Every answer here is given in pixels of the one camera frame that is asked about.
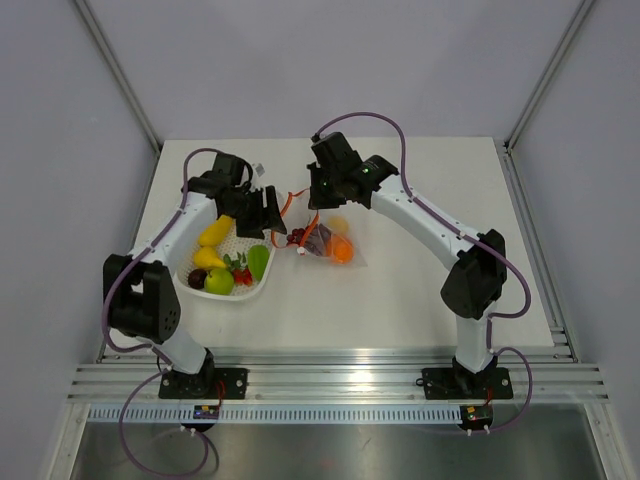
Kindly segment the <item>yellow peach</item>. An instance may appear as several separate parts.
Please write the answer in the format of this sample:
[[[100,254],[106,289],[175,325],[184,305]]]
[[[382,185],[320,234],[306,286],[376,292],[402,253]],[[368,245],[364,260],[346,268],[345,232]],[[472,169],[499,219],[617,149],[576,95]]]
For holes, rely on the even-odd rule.
[[[331,216],[327,220],[328,228],[339,235],[346,235],[349,232],[349,223],[342,216]]]

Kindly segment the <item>purple grape bunch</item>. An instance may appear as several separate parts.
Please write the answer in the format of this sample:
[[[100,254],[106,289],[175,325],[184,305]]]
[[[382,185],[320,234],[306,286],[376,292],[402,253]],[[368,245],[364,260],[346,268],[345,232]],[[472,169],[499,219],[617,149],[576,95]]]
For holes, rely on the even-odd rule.
[[[302,247],[306,253],[318,256],[328,257],[327,243],[332,236],[332,231],[324,224],[317,224],[302,242],[306,228],[295,228],[287,235],[287,245]]]

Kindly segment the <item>clear zip top bag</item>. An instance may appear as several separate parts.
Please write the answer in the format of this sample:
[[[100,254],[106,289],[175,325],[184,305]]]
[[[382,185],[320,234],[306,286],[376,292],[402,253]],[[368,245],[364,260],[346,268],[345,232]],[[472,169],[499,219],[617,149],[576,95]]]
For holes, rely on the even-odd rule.
[[[365,267],[354,222],[338,210],[312,209],[309,201],[309,188],[283,194],[279,211],[286,232],[272,231],[271,245],[341,268]]]

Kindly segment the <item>orange fruit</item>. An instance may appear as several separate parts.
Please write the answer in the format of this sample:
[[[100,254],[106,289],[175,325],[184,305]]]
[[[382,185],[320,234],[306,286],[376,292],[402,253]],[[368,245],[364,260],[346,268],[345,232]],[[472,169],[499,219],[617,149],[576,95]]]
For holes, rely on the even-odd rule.
[[[348,239],[332,235],[327,243],[327,254],[332,263],[346,265],[354,258],[354,247]]]

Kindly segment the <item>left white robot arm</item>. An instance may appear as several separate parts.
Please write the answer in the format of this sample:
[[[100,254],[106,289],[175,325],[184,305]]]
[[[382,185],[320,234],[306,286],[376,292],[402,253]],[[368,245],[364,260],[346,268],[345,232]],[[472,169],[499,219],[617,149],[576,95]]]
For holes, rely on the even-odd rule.
[[[240,238],[262,240],[286,231],[273,186],[258,187],[244,159],[220,150],[213,166],[192,177],[184,173],[180,203],[158,233],[126,255],[110,255],[103,265],[101,330],[120,352],[112,330],[138,340],[166,363],[162,380],[195,398],[215,388],[214,356],[181,326],[181,306],[173,283],[176,269],[197,237],[221,215],[236,223]]]

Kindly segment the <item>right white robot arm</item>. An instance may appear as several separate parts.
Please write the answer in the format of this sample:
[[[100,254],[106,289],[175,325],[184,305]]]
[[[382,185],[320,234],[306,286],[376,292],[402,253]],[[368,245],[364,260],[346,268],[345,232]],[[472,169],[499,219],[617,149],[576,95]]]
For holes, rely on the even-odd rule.
[[[310,207],[334,209],[349,202],[372,210],[402,227],[427,247],[448,271],[440,296],[456,319],[457,346],[450,383],[463,395],[476,396],[490,381],[497,360],[490,352],[489,317],[502,294],[506,268],[486,249],[505,252],[502,235],[490,230],[469,240],[443,221],[452,218],[420,207],[422,200],[402,183],[399,169],[379,155],[363,160],[340,132],[311,138],[315,161]]]

